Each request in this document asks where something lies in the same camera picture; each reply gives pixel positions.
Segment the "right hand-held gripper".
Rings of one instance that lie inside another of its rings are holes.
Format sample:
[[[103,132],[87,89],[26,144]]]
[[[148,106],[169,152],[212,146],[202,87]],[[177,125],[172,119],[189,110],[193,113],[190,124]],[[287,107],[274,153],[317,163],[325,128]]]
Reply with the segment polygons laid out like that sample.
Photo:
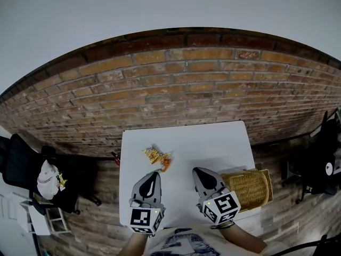
[[[212,170],[195,167],[192,176],[200,198],[197,207],[210,222],[218,226],[233,219],[241,210],[235,191],[229,191],[222,176]]]

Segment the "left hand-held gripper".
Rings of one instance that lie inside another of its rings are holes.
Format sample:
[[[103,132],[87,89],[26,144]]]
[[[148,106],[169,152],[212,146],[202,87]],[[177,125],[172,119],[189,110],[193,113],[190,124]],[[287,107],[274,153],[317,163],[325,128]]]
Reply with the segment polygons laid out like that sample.
[[[145,175],[133,187],[130,202],[129,228],[135,233],[154,236],[162,219],[165,207],[161,202],[161,177],[158,172]]]

